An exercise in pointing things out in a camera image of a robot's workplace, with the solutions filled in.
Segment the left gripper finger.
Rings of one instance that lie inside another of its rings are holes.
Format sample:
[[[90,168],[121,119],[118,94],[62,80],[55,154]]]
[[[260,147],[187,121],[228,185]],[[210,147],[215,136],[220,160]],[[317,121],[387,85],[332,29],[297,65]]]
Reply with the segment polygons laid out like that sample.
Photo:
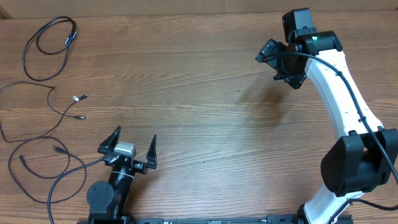
[[[98,152],[101,154],[107,154],[111,151],[114,151],[115,146],[118,143],[119,135],[121,132],[121,127],[118,126],[112,134],[110,134],[100,145],[98,148]]]
[[[157,135],[155,134],[154,137],[152,138],[152,142],[150,144],[149,150],[146,155],[148,169],[157,168],[156,141],[157,141]]]

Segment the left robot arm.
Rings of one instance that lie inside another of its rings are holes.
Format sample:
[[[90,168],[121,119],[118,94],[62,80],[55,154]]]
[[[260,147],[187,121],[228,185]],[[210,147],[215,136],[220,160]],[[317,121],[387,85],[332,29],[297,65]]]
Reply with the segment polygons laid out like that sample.
[[[136,174],[146,175],[149,169],[157,168],[156,140],[152,138],[145,161],[135,159],[133,143],[119,140],[118,126],[98,148],[104,155],[104,164],[112,168],[108,181],[94,183],[87,191],[90,206],[88,223],[136,223],[133,216],[124,211],[131,185]]]

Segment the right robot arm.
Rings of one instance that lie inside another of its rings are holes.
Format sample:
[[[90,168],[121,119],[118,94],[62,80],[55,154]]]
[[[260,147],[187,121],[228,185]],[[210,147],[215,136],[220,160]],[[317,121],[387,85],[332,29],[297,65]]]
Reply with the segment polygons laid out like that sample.
[[[315,196],[295,215],[268,215],[266,222],[351,223],[344,210],[363,203],[364,194],[397,176],[397,130],[386,129],[367,106],[333,31],[317,31],[307,8],[284,14],[282,23],[285,42],[268,40],[256,59],[276,71],[276,80],[294,89],[312,81],[336,142],[321,161],[323,183]]]

